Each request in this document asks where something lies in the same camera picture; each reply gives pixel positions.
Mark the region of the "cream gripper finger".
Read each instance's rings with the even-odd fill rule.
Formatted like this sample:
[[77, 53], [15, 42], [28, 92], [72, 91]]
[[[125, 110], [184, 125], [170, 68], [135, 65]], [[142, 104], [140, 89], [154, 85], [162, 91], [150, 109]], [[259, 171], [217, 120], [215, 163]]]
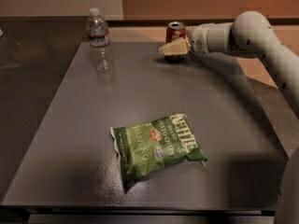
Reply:
[[179, 42], [176, 44], [164, 44], [163, 46], [158, 48], [158, 51], [163, 56], [171, 56], [171, 55], [184, 55], [187, 54], [191, 49], [190, 43], [187, 42]]
[[179, 42], [187, 42], [187, 40], [184, 37], [179, 37], [177, 39], [173, 39], [172, 41], [167, 42], [166, 44], [176, 44]]

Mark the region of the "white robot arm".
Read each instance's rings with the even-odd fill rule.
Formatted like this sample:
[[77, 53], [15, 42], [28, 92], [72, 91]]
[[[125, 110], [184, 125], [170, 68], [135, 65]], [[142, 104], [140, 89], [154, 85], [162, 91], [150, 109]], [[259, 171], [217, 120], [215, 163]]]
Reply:
[[[187, 30], [185, 38], [177, 38], [159, 47], [163, 56], [222, 52], [235, 57], [258, 58], [278, 89], [299, 116], [299, 56], [276, 36], [268, 19], [257, 11], [246, 11], [232, 22], [206, 23]], [[299, 224], [299, 149], [286, 166], [275, 224]]]

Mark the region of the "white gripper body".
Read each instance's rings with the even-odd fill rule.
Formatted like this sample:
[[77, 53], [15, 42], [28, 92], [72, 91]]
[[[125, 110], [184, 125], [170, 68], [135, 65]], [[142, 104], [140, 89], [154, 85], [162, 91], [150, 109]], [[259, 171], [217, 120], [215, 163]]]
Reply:
[[205, 23], [199, 26], [188, 27], [186, 34], [192, 46], [192, 51], [199, 53], [210, 53], [211, 48], [208, 46], [208, 34], [213, 23]]

